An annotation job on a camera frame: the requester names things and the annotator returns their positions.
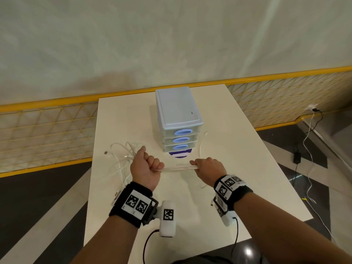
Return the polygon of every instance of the storage box lid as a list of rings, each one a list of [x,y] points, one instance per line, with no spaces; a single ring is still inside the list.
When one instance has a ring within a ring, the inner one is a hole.
[[[203,124],[189,87],[160,89],[156,90],[155,94],[163,129],[180,129]]]

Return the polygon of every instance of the fist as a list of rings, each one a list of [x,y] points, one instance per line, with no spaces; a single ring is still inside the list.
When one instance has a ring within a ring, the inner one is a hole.
[[[207,185],[214,187],[215,182],[222,176],[227,175],[223,164],[216,159],[208,157],[207,159],[196,159],[189,162],[191,165],[197,165],[195,170],[197,176]]]
[[[132,181],[154,191],[160,181],[161,170],[164,166],[159,159],[148,155],[145,146],[142,146],[130,166]]]

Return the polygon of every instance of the blue drawer handle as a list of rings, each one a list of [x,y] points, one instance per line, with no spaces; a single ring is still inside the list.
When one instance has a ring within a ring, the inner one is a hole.
[[[180,137],[180,138],[176,138],[173,140],[173,142],[186,142],[189,140],[189,137]]]
[[[188,144],[179,144],[177,146],[174,146],[173,149],[178,150],[178,149],[184,149],[186,147],[188,147]]]
[[[191,129],[181,129],[177,132],[175,132],[175,135],[187,135],[190,134],[193,130]]]

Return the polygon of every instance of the black wristband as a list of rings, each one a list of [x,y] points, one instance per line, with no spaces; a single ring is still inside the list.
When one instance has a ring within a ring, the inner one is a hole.
[[[214,184],[214,190],[226,204],[228,211],[232,211],[233,205],[247,193],[253,192],[243,180],[235,175],[220,177]]]
[[[153,192],[136,182],[131,182],[120,193],[109,213],[110,216],[120,216],[137,228],[140,227],[145,213],[151,205]]]

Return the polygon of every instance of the cable connector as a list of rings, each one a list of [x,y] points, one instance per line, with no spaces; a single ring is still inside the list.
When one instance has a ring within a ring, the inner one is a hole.
[[[296,165],[301,163],[301,153],[300,152],[295,152],[293,154],[293,163],[295,163]]]

